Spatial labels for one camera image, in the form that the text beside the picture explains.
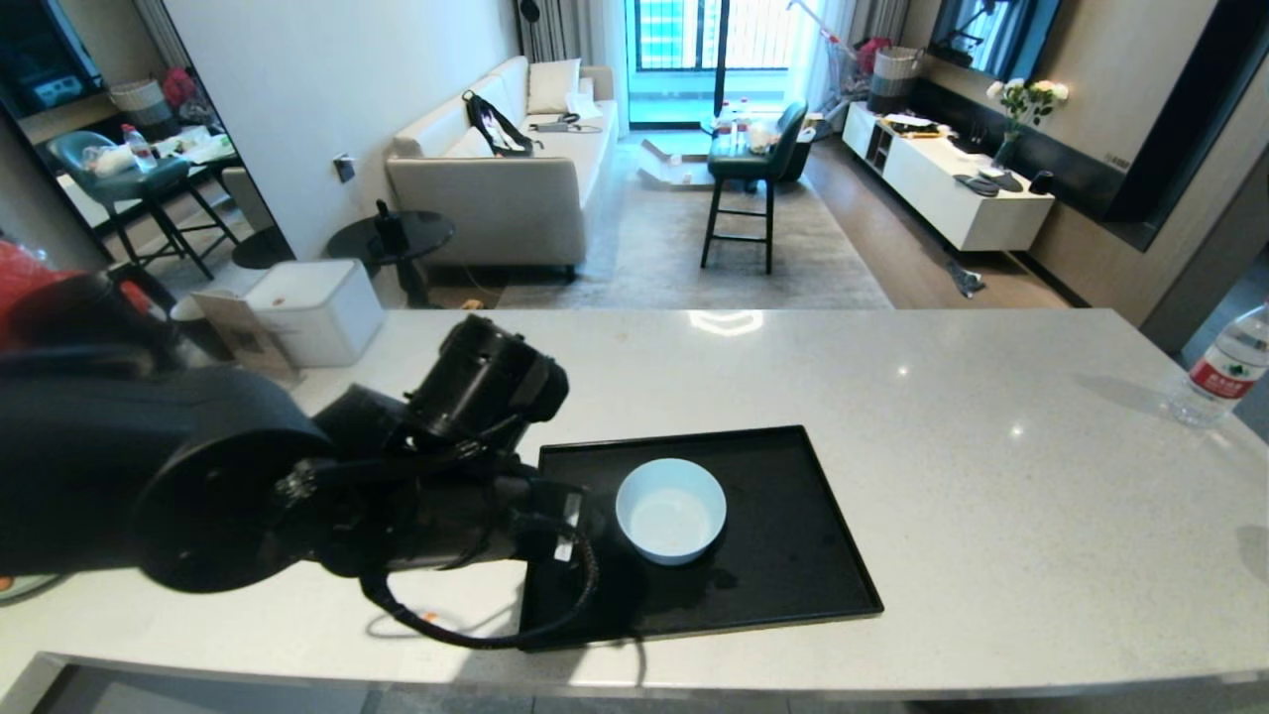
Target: white tv cabinet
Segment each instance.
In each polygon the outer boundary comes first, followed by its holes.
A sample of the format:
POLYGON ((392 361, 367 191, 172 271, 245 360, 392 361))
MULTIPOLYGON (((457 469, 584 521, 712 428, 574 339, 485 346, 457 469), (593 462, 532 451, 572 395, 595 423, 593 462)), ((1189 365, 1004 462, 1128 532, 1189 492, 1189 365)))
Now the white tv cabinet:
POLYGON ((855 101, 841 138, 907 203, 958 250, 1027 250, 1053 205, 1052 195, 1030 193, 1030 181, 1014 172, 1022 193, 1000 190, 989 198, 956 180, 976 175, 991 156, 961 151, 945 137, 904 138, 855 101))

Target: kitchen island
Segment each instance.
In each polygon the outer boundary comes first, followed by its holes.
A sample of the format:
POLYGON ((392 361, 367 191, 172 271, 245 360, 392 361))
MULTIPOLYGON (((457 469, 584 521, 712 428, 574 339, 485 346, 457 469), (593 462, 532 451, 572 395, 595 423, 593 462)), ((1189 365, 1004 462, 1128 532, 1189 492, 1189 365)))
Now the kitchen island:
MULTIPOLYGON (((1164 407, 1181 370, 1108 309, 495 311, 563 367, 551 444, 803 425, 886 611, 539 654, 405 632, 299 564, 222 595, 81 573, 0 607, 0 713, 66 663, 232 681, 538 694, 772 690, 862 699, 1062 695, 1269 675, 1269 446, 1164 407)), ((311 370, 414 389, 464 315, 390 312, 362 360, 311 370)), ((395 577, 448 626, 508 632, 522 563, 395 577)))

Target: water bottle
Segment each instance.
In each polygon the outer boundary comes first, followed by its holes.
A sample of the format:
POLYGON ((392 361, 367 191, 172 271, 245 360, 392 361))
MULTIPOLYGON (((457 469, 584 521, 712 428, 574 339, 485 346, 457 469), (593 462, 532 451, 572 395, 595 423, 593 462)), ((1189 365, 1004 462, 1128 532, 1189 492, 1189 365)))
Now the water bottle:
POLYGON ((137 159, 137 167, 142 171, 148 171, 150 169, 159 165, 155 160, 154 152, 150 150, 150 142, 146 137, 141 136, 137 127, 132 124, 123 124, 123 141, 132 150, 132 155, 137 159))
POLYGON ((749 122, 753 119, 749 115, 749 96, 740 98, 740 108, 736 109, 736 131, 746 132, 749 131, 749 122))
POLYGON ((1173 394, 1179 421, 1209 427, 1228 415, 1269 369, 1269 298, 1233 320, 1173 394))
POLYGON ((727 101, 726 99, 722 100, 722 109, 720 109, 718 115, 714 117, 714 129, 718 132, 718 136, 731 133, 731 101, 727 101))

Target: dark green chair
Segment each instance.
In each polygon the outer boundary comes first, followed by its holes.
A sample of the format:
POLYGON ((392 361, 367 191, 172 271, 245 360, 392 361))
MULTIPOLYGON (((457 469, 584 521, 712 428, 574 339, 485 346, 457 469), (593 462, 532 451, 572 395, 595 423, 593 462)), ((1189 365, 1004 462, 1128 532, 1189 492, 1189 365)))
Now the dark green chair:
POLYGON ((194 188, 194 184, 189 183, 189 161, 180 156, 165 156, 159 159, 159 165, 148 171, 128 169, 113 176, 99 178, 84 164, 84 150, 93 146, 115 146, 115 143, 99 133, 72 131, 49 141, 48 152, 57 159, 57 162, 66 169, 66 172, 75 179, 75 183, 84 189, 84 193, 89 198, 105 207, 105 212, 110 217, 110 224, 119 233, 119 241, 123 242, 123 249, 128 252, 128 259, 143 266, 156 257, 189 257, 207 275, 207 279, 212 279, 212 271, 207 269, 203 257, 226 238, 237 245, 237 237, 225 224, 225 221, 216 214, 216 211, 207 203, 203 194, 194 188), (212 222, 188 228, 176 227, 176 223, 168 216, 160 202, 160 197, 173 188, 181 188, 189 191, 203 211, 211 216, 212 222), (159 228, 168 237, 168 245, 154 252, 138 254, 128 238, 123 221, 114 209, 114 204, 121 200, 140 200, 150 211, 155 222, 159 223, 159 228), (189 241, 185 240, 184 233, 212 227, 220 228, 223 235, 208 249, 198 252, 189 246, 189 241))
POLYGON ((777 127, 780 131, 780 138, 766 153, 753 153, 749 151, 749 145, 744 142, 735 146, 731 134, 723 134, 714 138, 713 146, 709 147, 709 172, 714 176, 714 195, 713 200, 709 203, 709 224, 706 227, 706 249, 700 252, 702 268, 706 266, 706 260, 709 257, 711 241, 740 240, 744 242, 766 243, 766 274, 772 273, 772 232, 775 223, 775 181, 780 179, 784 170, 788 169, 789 161, 793 159, 794 143, 797 143, 797 134, 802 129, 802 119, 805 118, 806 101, 794 101, 789 104, 784 109, 784 113, 780 114, 780 120, 777 122, 777 127), (720 208, 718 199, 722 197, 722 184, 728 179, 742 180, 746 183, 759 180, 766 181, 766 212, 759 213, 758 211, 720 208), (718 213, 733 213, 739 216, 756 216, 766 218, 766 237, 716 233, 714 223, 718 221, 718 213))

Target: red object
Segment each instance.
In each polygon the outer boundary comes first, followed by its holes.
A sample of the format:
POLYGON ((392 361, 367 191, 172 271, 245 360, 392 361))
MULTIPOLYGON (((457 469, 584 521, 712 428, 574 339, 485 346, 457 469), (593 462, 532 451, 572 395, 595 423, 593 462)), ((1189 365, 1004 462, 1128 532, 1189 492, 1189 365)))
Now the red object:
POLYGON ((58 274, 13 242, 0 241, 0 349, 13 341, 9 308, 28 292, 61 279, 58 274))
POLYGON ((1256 380, 1240 380, 1227 377, 1212 367, 1207 360, 1199 360, 1198 365, 1190 370, 1190 380, 1211 394, 1221 399, 1242 399, 1247 392, 1255 387, 1256 380))
POLYGON ((197 94, 198 85, 185 70, 180 67, 168 70, 168 77, 162 81, 162 95, 173 109, 179 109, 181 104, 197 94))
MULTIPOLYGON (((9 330, 9 309, 28 293, 61 282, 84 270, 53 270, 20 246, 0 240, 0 349, 16 346, 9 330)), ((140 287, 123 283, 123 293, 141 312, 150 311, 150 298, 140 287)))
POLYGON ((857 57, 859 62, 859 71, 865 75, 873 74, 873 67, 877 65, 877 52, 895 44, 888 38, 874 37, 864 46, 859 48, 859 55, 857 57))

